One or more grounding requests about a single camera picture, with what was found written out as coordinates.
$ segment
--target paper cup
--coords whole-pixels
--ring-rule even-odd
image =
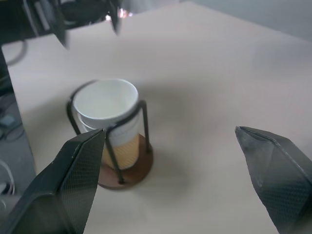
[[[109,79],[90,84],[80,90],[74,99],[74,108],[85,131],[107,129],[129,116],[138,102],[135,86],[125,80]],[[113,130],[110,143],[121,169],[131,167],[138,158],[139,115]],[[113,168],[106,145],[103,161]]]

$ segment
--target round wooden base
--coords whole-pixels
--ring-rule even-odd
[[[115,170],[106,164],[102,164],[98,177],[99,186],[105,189],[125,189],[138,184],[150,172],[153,164],[153,151],[147,153],[145,147],[145,137],[140,135],[139,156],[136,163],[125,170],[122,170],[122,176],[125,183],[119,184],[118,176]]]

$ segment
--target cable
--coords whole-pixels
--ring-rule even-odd
[[[19,61],[21,61],[26,55],[27,48],[28,48],[27,42],[25,40],[22,40],[22,48],[21,48],[20,54],[17,55],[17,57],[12,59],[11,61],[8,61],[6,63],[6,65],[12,66],[12,65],[18,63]]]
[[[2,96],[0,100],[3,100],[5,97],[10,96],[10,95],[14,95],[14,94],[6,94],[6,95]],[[14,99],[12,102],[10,102],[8,105],[6,105],[6,106],[3,108],[2,113],[0,113],[0,117],[1,117],[1,116],[4,116],[5,113],[6,113],[6,111],[7,111],[7,110],[10,108],[10,106],[12,106],[14,103],[16,103],[16,100],[15,100],[15,99]],[[24,133],[25,133],[25,130],[24,130],[24,129],[23,129],[23,131],[22,131],[17,137],[15,137],[15,138],[13,138],[13,139],[9,139],[8,136],[9,136],[13,131],[15,131],[17,128],[19,128],[19,127],[22,126],[22,125],[23,125],[23,123],[20,122],[19,124],[17,124],[17,125],[14,126],[13,128],[11,128],[8,132],[6,132],[6,133],[4,134],[4,137],[2,138],[2,140],[5,141],[5,142],[14,142],[14,141],[20,139],[20,138],[24,135]]]
[[[25,11],[26,11],[30,26],[31,26],[32,30],[34,31],[36,37],[39,37],[38,30],[34,24],[33,18],[31,17],[31,13],[30,13],[29,6],[27,4],[27,0],[23,0],[23,3],[24,3]]]
[[[4,135],[3,140],[4,140],[5,142],[14,142],[14,141],[20,139],[20,138],[24,135],[24,133],[25,133],[25,130],[24,130],[24,129],[23,129],[23,131],[22,131],[17,137],[15,137],[15,138],[13,138],[13,139],[8,139],[8,136],[9,136],[14,130],[16,130],[17,128],[19,128],[20,126],[23,126],[23,124],[22,124],[22,123],[19,123],[19,124],[16,125],[14,128],[10,129],[10,130]]]
[[[2,80],[8,79],[8,78],[10,78],[9,75],[5,75],[5,76],[0,78],[0,81],[2,82]]]
[[[10,180],[11,180],[11,184],[12,184],[12,186],[13,186],[12,194],[14,194],[14,193],[15,193],[15,182],[14,182],[13,174],[12,174],[12,172],[11,172],[11,170],[10,170],[8,164],[6,164],[6,163],[5,163],[4,161],[2,161],[1,159],[0,159],[0,165],[2,165],[2,166],[6,169],[6,171],[8,172],[8,175],[9,175]]]

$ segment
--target table surface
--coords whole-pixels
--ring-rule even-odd
[[[148,103],[155,163],[138,186],[98,188],[86,234],[276,234],[235,126],[290,138],[312,155],[312,44],[184,3],[28,41],[9,72],[37,172],[75,133],[65,103],[92,79],[124,78]],[[4,46],[6,60],[20,43]]]

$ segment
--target black metal bracket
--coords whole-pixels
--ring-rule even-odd
[[[67,102],[67,105],[66,105],[66,113],[67,113],[67,117],[75,131],[75,133],[77,135],[81,134],[80,132],[80,129],[75,121],[75,118],[74,118],[74,115],[73,115],[73,102],[74,102],[74,99],[75,99],[75,96],[76,94],[81,90],[83,89],[84,87],[88,86],[89,84],[92,84],[96,82],[96,80],[93,80],[91,82],[88,82],[88,83],[85,83],[83,84],[82,86],[80,86],[79,88],[77,88],[70,96],[68,102]],[[114,166],[114,169],[116,171],[116,174],[118,176],[118,179],[119,179],[119,184],[124,184],[125,183],[125,180],[124,180],[124,177],[122,176],[122,170],[120,169],[119,165],[118,165],[118,162],[117,162],[117,159],[116,159],[116,156],[115,156],[115,153],[114,153],[114,149],[110,143],[110,140],[109,140],[109,134],[116,128],[128,123],[129,121],[131,121],[135,116],[137,116],[137,114],[140,112],[140,110],[142,109],[142,112],[143,112],[143,121],[144,121],[144,133],[145,133],[145,150],[147,153],[150,153],[152,151],[152,147],[150,145],[150,137],[149,137],[149,130],[148,130],[148,120],[147,120],[147,104],[146,104],[146,101],[144,100],[140,100],[135,109],[131,112],[131,114],[118,121],[117,123],[114,123],[113,125],[111,125],[110,127],[108,127],[106,129],[106,138],[105,138],[105,143],[107,145],[107,150],[108,150],[108,153],[110,155],[110,158],[112,160],[112,163],[113,163],[113,166]]]

